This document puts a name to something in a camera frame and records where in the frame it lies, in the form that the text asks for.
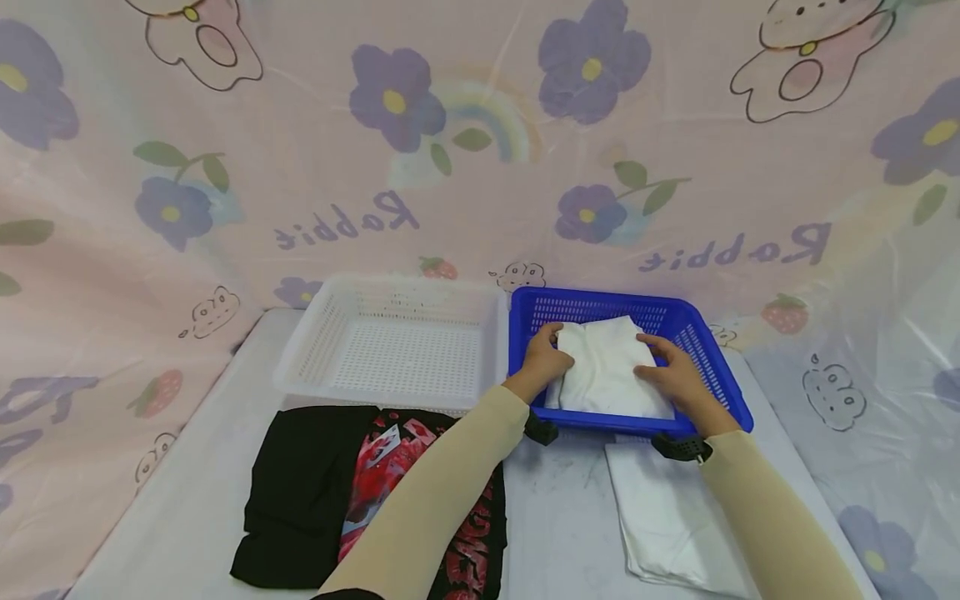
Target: black wrist strap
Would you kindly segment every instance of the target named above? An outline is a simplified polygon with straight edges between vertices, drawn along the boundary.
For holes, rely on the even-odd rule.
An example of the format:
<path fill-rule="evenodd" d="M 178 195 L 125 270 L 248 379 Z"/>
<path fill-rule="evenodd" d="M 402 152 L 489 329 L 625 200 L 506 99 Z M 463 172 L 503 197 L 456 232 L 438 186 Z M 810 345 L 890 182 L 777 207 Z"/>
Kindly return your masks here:
<path fill-rule="evenodd" d="M 700 436 L 675 440 L 665 433 L 658 433 L 651 442 L 663 458 L 671 461 L 697 461 L 702 465 L 713 454 L 713 448 Z"/>
<path fill-rule="evenodd" d="M 523 425 L 523 433 L 540 445 L 551 445 L 560 436 L 557 425 L 540 420 L 540 417 L 534 413 L 532 408 L 527 416 L 526 424 Z"/>

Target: blue plastic basket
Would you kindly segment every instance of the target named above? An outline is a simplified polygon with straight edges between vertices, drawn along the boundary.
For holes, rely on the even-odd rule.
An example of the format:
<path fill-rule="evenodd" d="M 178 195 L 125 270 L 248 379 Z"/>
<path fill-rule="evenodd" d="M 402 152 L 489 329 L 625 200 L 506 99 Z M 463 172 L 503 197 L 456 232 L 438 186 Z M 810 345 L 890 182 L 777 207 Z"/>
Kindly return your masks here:
<path fill-rule="evenodd" d="M 744 431 L 754 428 L 754 418 L 713 334 L 700 311 L 685 300 L 559 288 L 520 288 L 514 292 L 511 303 L 510 373 L 520 370 L 527 344 L 542 325 L 554 321 L 589 323 L 623 315 L 630 315 L 634 323 L 647 333 L 666 338 L 686 351 L 700 370 L 704 383 Z M 673 420 L 642 419 L 543 408 L 545 400 L 546 393 L 537 396 L 534 412 L 560 427 L 599 429 L 644 437 L 659 432 L 675 437 L 696 433 L 690 420 L 676 410 Z"/>

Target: folded white garment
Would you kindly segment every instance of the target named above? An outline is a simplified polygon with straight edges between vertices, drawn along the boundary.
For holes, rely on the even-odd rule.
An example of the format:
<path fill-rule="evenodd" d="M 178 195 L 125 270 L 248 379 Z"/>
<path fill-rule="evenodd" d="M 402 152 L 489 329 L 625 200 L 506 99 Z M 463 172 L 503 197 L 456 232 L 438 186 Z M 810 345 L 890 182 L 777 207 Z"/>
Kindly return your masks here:
<path fill-rule="evenodd" d="M 667 460 L 650 444 L 608 444 L 607 464 L 632 573 L 652 583 L 759 598 L 695 462 Z"/>
<path fill-rule="evenodd" d="M 636 340 L 643 330 L 630 317 L 587 324 L 564 323 L 557 348 L 575 363 L 547 391 L 548 408 L 673 419 L 673 407 L 656 388 L 634 375 L 636 365 L 652 367 L 653 354 Z"/>

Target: table surface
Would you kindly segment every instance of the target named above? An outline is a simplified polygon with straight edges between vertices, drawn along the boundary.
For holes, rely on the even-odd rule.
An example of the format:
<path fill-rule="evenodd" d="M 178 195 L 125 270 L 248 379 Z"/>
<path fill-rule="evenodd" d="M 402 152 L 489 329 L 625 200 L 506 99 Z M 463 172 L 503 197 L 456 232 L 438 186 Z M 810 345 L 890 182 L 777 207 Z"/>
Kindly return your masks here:
<path fill-rule="evenodd" d="M 271 378 L 302 312 L 275 309 L 257 324 L 117 524 L 68 600 L 301 600 L 311 591 L 251 588 L 229 568 L 243 537 L 250 470 L 286 398 Z M 866 598 L 877 598 L 827 504 L 783 433 L 742 357 L 725 350 L 771 463 L 823 523 Z M 626 571 L 604 454 L 612 436 L 564 432 L 549 447 L 524 440 L 506 461 L 509 541 L 506 600 L 716 600 L 646 584 Z"/>

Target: printed fabric backdrop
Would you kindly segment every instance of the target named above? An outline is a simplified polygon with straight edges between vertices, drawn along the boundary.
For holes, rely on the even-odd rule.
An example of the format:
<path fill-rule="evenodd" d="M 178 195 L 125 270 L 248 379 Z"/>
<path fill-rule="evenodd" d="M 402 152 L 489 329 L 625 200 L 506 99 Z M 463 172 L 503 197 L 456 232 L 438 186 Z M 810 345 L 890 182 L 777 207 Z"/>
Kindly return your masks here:
<path fill-rule="evenodd" d="M 692 300 L 882 597 L 950 598 L 958 29 L 953 0 L 3 0 L 0 600 L 61 598 L 259 315 L 338 271 Z"/>

